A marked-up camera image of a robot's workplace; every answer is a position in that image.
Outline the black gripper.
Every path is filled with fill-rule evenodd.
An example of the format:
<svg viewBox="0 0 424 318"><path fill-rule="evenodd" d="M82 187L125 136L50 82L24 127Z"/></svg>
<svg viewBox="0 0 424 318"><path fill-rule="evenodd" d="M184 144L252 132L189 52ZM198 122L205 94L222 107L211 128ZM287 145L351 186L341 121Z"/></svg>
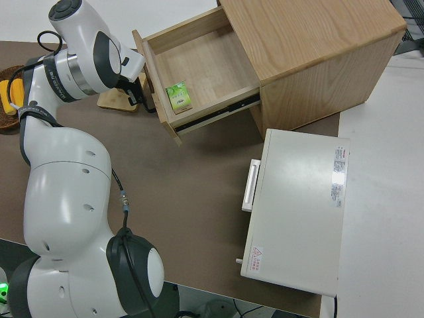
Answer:
<svg viewBox="0 0 424 318"><path fill-rule="evenodd" d="M121 76L116 84L116 88L123 90L129 96L128 100L131 106L145 103L142 86L138 78L134 82L130 82Z"/></svg>

